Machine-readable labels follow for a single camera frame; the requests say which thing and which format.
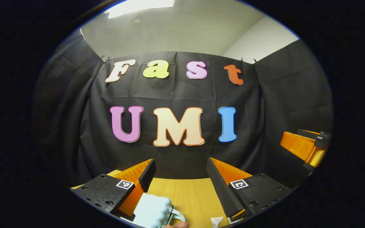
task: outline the hand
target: hand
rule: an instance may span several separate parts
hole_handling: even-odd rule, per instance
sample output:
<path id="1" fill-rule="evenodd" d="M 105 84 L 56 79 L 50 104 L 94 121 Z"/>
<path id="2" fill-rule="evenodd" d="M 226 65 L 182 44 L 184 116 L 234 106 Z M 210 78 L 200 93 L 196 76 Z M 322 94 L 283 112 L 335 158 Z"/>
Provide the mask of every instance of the hand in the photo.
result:
<path id="1" fill-rule="evenodd" d="M 180 222 L 176 226 L 172 226 L 170 224 L 165 225 L 164 228 L 173 228 L 173 227 L 175 227 L 175 228 L 188 228 L 189 224 L 187 222 Z"/>

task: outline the black curtain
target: black curtain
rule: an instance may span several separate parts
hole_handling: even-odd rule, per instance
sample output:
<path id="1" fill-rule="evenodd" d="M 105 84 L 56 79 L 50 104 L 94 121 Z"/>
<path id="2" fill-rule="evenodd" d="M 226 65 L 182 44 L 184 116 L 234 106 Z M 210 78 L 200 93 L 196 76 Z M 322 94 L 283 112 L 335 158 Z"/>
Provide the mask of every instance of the black curtain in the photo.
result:
<path id="1" fill-rule="evenodd" d="M 118 61 L 136 59 L 117 82 L 105 79 Z M 169 76 L 145 78 L 152 60 L 166 60 Z M 208 76 L 188 79 L 186 65 L 203 61 Z M 242 85 L 233 84 L 224 66 L 241 70 Z M 257 64 L 189 52 L 142 53 L 104 62 L 80 30 L 75 31 L 50 58 L 36 85 L 35 126 L 38 146 L 56 175 L 76 186 L 101 173 L 123 170 L 156 159 L 158 178 L 207 178 L 206 161 L 214 157 L 256 174 L 265 172 L 295 187 L 307 174 L 303 161 L 283 149 L 284 131 L 298 128 L 330 132 L 333 111 L 326 77 L 306 45 L 298 40 L 259 60 Z M 129 106 L 144 107 L 138 141 L 125 143 L 112 133 L 112 106 L 122 106 L 124 132 L 131 130 Z M 181 120 L 189 107 L 202 108 L 200 146 L 156 147 L 155 108 L 170 108 Z M 220 107 L 236 109 L 237 139 L 222 143 Z"/>
<path id="2" fill-rule="evenodd" d="M 293 188 L 309 170 L 304 161 L 280 146 L 284 131 L 298 129 L 331 133 L 332 94 L 319 62 L 302 40 L 266 56 L 254 64 L 265 102 L 265 134 L 257 163 L 278 182 Z"/>

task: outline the small white object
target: small white object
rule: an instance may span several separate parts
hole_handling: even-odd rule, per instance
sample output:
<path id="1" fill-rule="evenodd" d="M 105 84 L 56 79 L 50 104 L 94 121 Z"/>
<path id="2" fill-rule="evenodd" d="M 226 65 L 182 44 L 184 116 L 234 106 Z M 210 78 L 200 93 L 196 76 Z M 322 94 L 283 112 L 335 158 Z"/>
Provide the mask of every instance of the small white object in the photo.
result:
<path id="1" fill-rule="evenodd" d="M 133 182 L 121 180 L 116 186 L 124 189 L 129 189 L 133 185 Z"/>
<path id="2" fill-rule="evenodd" d="M 135 214 L 133 222 L 121 218 L 146 228 L 162 228 L 169 224 L 173 218 L 185 222 L 184 215 L 174 209 L 169 198 L 146 193 L 143 193 L 133 213 Z"/>
<path id="3" fill-rule="evenodd" d="M 219 228 L 219 224 L 222 222 L 223 217 L 210 218 L 210 222 L 212 223 L 211 228 Z"/>
<path id="4" fill-rule="evenodd" d="M 242 180 L 236 180 L 236 181 L 230 182 L 230 184 L 235 189 L 241 189 L 241 188 L 244 188 L 244 187 L 249 186 L 243 179 Z"/>

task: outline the wooden surface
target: wooden surface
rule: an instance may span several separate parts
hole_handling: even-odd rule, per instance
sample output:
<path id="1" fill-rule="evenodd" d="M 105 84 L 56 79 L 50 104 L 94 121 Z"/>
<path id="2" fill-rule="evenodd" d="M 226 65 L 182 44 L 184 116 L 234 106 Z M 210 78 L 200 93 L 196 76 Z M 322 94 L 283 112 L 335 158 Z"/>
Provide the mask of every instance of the wooden surface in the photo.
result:
<path id="1" fill-rule="evenodd" d="M 114 170 L 108 175 L 113 176 L 119 172 Z M 174 208 L 185 216 L 190 228 L 211 228 L 210 218 L 214 217 L 223 217 L 219 227 L 227 225 L 222 205 L 209 178 L 190 180 L 153 178 L 147 193 L 171 199 Z M 173 219 L 171 225 L 179 222 Z"/>

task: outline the white handle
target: white handle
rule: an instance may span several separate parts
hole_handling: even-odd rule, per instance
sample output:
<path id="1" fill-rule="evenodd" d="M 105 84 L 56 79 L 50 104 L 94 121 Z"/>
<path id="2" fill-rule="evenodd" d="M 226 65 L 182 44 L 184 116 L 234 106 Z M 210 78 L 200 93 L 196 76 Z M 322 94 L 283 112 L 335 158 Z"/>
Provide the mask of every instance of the white handle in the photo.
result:
<path id="1" fill-rule="evenodd" d="M 173 218 L 175 218 L 175 219 L 179 219 L 179 220 L 181 220 L 182 222 L 185 222 L 185 217 L 184 217 L 184 215 L 183 215 L 183 214 L 181 214 L 181 212 L 177 211 L 176 209 L 173 209 L 173 210 L 171 211 L 171 219 L 173 219 Z"/>

